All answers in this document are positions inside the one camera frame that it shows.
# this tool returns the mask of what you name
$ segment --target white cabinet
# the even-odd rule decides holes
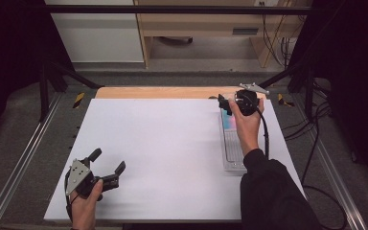
[[[46,0],[47,5],[133,5],[131,0]],[[136,15],[52,13],[73,62],[143,62]]]

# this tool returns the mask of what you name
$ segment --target transparent tray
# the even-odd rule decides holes
[[[227,115],[226,111],[220,110],[220,131],[222,139],[223,168],[228,172],[245,173],[243,164],[241,143],[236,132],[235,116]]]

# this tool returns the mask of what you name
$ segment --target white tabletop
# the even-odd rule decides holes
[[[301,191],[272,104],[264,101],[270,158],[287,166]],[[242,175],[222,163],[219,107],[202,99],[94,99],[64,166],[45,219],[69,221],[64,176],[73,159],[96,148],[94,175],[112,174],[125,160],[120,187],[103,193],[97,219],[119,222],[239,221]],[[264,147],[263,126],[259,144]]]

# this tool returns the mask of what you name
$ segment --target human hand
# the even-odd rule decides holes
[[[79,197],[76,191],[71,193],[73,229],[93,230],[95,229],[95,207],[97,200],[103,192],[104,182],[100,179],[92,189],[87,199]]]
[[[235,116],[236,129],[239,140],[241,141],[241,151],[246,156],[251,150],[258,149],[258,134],[261,116],[254,112],[250,116],[243,116],[238,105],[233,99],[229,99],[229,106]],[[264,100],[259,100],[259,110],[263,113],[265,110]]]

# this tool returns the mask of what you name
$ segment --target gray floor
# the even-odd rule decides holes
[[[82,64],[78,67],[82,75],[105,85],[237,85],[240,82],[259,83],[282,70],[282,66],[275,60],[270,68],[260,68],[247,39],[197,37],[193,44],[156,40],[148,69],[135,64],[108,64],[105,69],[93,64]],[[66,80],[70,86],[61,95],[54,119],[0,219],[0,229],[7,229],[3,227],[4,224],[44,225],[51,228],[61,226],[44,221],[43,217],[50,195],[60,179],[59,175],[78,135],[78,127],[89,99],[95,97],[96,93],[96,90],[74,80]],[[269,89],[272,92],[269,98],[281,127],[298,124],[304,119],[296,107],[277,104],[277,93],[282,93],[286,102],[294,100],[286,91],[287,82],[287,79],[282,80]],[[85,93],[81,105],[79,108],[72,108],[80,92]],[[315,96],[314,101],[320,104],[324,99]],[[13,93],[8,100],[7,109],[0,120],[0,192],[35,131],[39,109],[38,84]],[[294,130],[284,130],[285,136]],[[320,136],[368,226],[368,169],[352,162],[349,148],[332,117],[320,120]],[[288,150],[300,176],[311,146],[308,134],[287,141]],[[306,181],[307,184],[334,194],[316,154]],[[341,225],[341,214],[328,198],[311,191],[307,193],[310,195],[310,204],[324,225]],[[100,222],[99,225],[109,226],[109,223]]]

